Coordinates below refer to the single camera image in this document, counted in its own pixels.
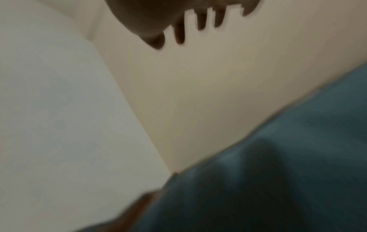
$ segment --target finger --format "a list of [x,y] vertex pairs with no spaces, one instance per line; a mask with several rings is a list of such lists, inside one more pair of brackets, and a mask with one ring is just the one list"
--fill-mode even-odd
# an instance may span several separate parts
[[173,24],[173,29],[177,44],[183,44],[185,42],[185,14]]
[[204,30],[206,27],[206,21],[208,18],[208,10],[195,10],[196,19],[198,22],[198,30]]
[[256,7],[259,5],[260,0],[252,0],[249,3],[246,3],[246,5],[242,5],[242,7],[244,8],[244,11],[242,12],[242,16],[247,16],[249,14],[251,14]]
[[164,36],[164,33],[160,33],[157,36],[140,36],[140,38],[146,42],[149,46],[151,46],[154,49],[161,49],[166,41],[166,38]]
[[217,28],[222,25],[224,16],[226,15],[226,7],[225,6],[218,6],[213,7],[215,11],[215,20],[214,20],[214,27]]

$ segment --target blue fabric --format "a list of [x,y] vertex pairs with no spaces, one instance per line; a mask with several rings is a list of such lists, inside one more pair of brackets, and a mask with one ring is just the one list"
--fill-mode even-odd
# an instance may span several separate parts
[[367,231],[367,65],[180,174],[131,232]]

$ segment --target hand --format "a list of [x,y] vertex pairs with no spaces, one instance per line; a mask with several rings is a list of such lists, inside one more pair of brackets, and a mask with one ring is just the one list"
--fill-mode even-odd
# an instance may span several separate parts
[[260,0],[106,0],[116,18],[132,33],[155,49],[165,43],[164,29],[172,25],[176,42],[185,42],[185,11],[194,9],[197,28],[206,27],[207,12],[215,12],[214,27],[223,23],[226,8],[241,4],[243,16],[253,12]]

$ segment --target brown object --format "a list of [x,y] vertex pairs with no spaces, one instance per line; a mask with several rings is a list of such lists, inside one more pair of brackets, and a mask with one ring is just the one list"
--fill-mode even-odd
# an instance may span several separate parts
[[165,42],[164,29],[172,25],[176,42],[185,42],[185,11],[194,9],[198,30],[207,22],[209,8],[215,11],[214,27],[223,23],[226,7],[241,4],[243,16],[253,12],[260,0],[106,0],[116,18],[155,49]]

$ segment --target beige wall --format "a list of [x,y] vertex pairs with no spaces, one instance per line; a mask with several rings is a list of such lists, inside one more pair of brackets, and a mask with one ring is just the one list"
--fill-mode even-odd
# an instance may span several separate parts
[[154,51],[104,9],[93,41],[171,171],[237,142],[275,111],[367,60],[367,1],[265,0]]
[[170,176],[93,45],[34,1],[0,1],[0,231],[110,220]]

